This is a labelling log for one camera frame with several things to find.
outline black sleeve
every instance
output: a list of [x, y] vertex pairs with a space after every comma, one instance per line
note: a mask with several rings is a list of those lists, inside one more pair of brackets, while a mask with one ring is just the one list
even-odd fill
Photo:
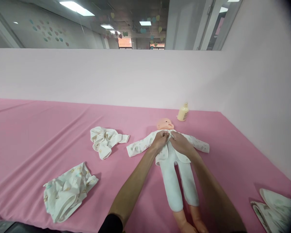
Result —
[[122, 233], [123, 224], [120, 218], [114, 214], [109, 214], [104, 220], [98, 233]]

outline doll arm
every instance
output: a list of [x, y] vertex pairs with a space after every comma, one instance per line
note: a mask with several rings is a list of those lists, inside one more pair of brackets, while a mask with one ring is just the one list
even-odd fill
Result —
[[209, 153], [209, 144], [196, 139], [193, 136], [182, 134], [196, 149]]
[[148, 136], [146, 136], [146, 138], [128, 145], [126, 148], [129, 157], [140, 154], [143, 151], [145, 151], [148, 147], [150, 147], [155, 138], [155, 135], [156, 135], [155, 133], [150, 133]]

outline doll leg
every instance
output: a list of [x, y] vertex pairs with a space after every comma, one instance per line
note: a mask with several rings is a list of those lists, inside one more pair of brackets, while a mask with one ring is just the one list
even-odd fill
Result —
[[173, 211], [181, 233], [197, 233], [196, 229], [187, 222], [183, 211], [182, 194], [175, 171], [174, 160], [168, 158], [165, 161], [159, 162], [159, 165], [163, 174], [168, 204]]
[[178, 161], [180, 177], [182, 181], [184, 198], [189, 204], [192, 219], [195, 227], [200, 233], [208, 233], [208, 230], [201, 219], [199, 211], [199, 199], [195, 186], [195, 181], [190, 163], [182, 163]]

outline white pants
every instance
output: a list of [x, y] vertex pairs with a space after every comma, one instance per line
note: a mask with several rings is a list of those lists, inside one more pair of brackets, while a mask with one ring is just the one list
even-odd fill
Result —
[[174, 212], [183, 210], [182, 194], [175, 171], [175, 165], [177, 164], [179, 167], [185, 200], [189, 205], [199, 206], [198, 194], [190, 163], [182, 163], [178, 159], [175, 149], [170, 141], [167, 142], [167, 147], [168, 159], [160, 161], [159, 165], [163, 174], [167, 200], [171, 210]]

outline doll foot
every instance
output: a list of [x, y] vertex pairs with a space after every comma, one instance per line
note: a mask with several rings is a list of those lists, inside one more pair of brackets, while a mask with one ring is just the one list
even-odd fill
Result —
[[196, 219], [193, 220], [193, 222], [199, 233], [208, 233], [208, 230], [202, 220]]
[[180, 232], [181, 233], [197, 233], [197, 230], [191, 224], [186, 222], [180, 227]]

